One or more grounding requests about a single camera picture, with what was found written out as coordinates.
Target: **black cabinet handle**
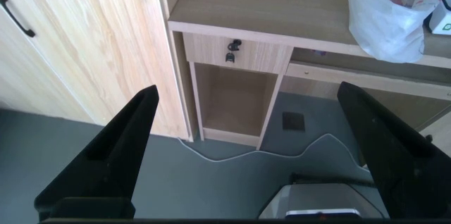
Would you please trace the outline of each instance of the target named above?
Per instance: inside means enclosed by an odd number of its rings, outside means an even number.
[[[14,15],[12,14],[11,11],[9,11],[9,8],[6,6],[6,2],[8,0],[0,0],[0,4],[1,6],[3,6],[3,8],[5,8],[5,11],[9,14],[9,17],[11,17],[14,22],[17,24],[17,26],[19,26],[19,28],[28,36],[28,37],[34,37],[36,34],[33,32],[33,30],[26,30],[25,28],[22,27],[22,25],[19,23],[19,21],[16,19],[16,17],[14,17]]]

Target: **black plastic part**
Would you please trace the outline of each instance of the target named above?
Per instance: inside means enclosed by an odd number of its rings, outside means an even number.
[[[33,30],[26,30],[20,23],[19,21],[16,19],[16,17],[14,17],[13,13],[9,10],[8,6],[6,5],[6,2],[8,2],[8,0],[0,0],[0,4],[1,6],[3,6],[3,8],[5,9],[5,11],[9,14],[9,17],[11,17],[14,22],[16,23],[16,25],[28,36],[28,37],[34,37],[36,34],[35,32],[33,32]]]
[[[338,101],[391,218],[451,217],[451,158],[361,88]]]
[[[229,52],[225,55],[225,61],[230,61],[232,63],[235,62],[235,55],[233,55],[233,53]]]
[[[132,218],[135,210],[131,202],[126,206],[124,199],[130,201],[132,198],[158,102],[156,86],[138,92],[36,197],[39,220],[53,216],[68,217],[70,209],[67,206],[73,207],[77,202],[107,202],[100,207],[105,211],[111,208],[112,216]],[[109,199],[98,201],[95,199],[98,197]],[[122,209],[123,216],[116,214],[118,209]]]
[[[227,46],[227,49],[229,51],[239,51],[240,49],[238,47],[240,45],[241,45],[241,40],[235,39],[235,40],[233,40],[233,43],[231,43]]]
[[[58,201],[51,218],[124,219],[133,218],[131,200],[121,197],[68,197]]]

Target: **gray floor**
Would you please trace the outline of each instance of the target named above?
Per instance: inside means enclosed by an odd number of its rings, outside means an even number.
[[[281,113],[304,114],[306,131],[281,130]],[[33,200],[101,127],[14,111],[0,111],[0,220],[35,223]],[[335,135],[349,151],[333,136]],[[207,140],[188,144],[212,159],[253,150]],[[358,168],[357,145],[338,102],[280,93],[262,150],[297,158],[252,154],[212,163],[177,139],[151,135],[132,202],[136,218],[256,218],[292,172],[371,181]],[[357,189],[384,211],[373,190]]]

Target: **wooden desk leg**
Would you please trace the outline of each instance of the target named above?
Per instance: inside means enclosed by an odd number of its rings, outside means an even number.
[[[282,83],[282,79],[283,79],[283,74],[279,74],[276,79],[276,84],[274,85],[274,90],[271,93],[271,98],[269,99],[269,102],[268,102],[268,110],[266,112],[266,116],[263,121],[263,127],[261,129],[260,141],[259,141],[259,144],[257,145],[257,150],[260,150],[261,143],[263,142],[263,137],[265,136],[266,127],[268,126],[269,118],[271,117],[271,114],[273,113],[274,103],[276,102],[277,94],[279,93],[280,84]]]

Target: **desk drawer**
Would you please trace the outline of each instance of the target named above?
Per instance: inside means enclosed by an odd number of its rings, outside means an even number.
[[[293,50],[291,46],[241,40],[239,51],[229,51],[232,38],[183,33],[183,39],[189,62],[265,73],[285,73]],[[235,62],[226,61],[229,52]]]

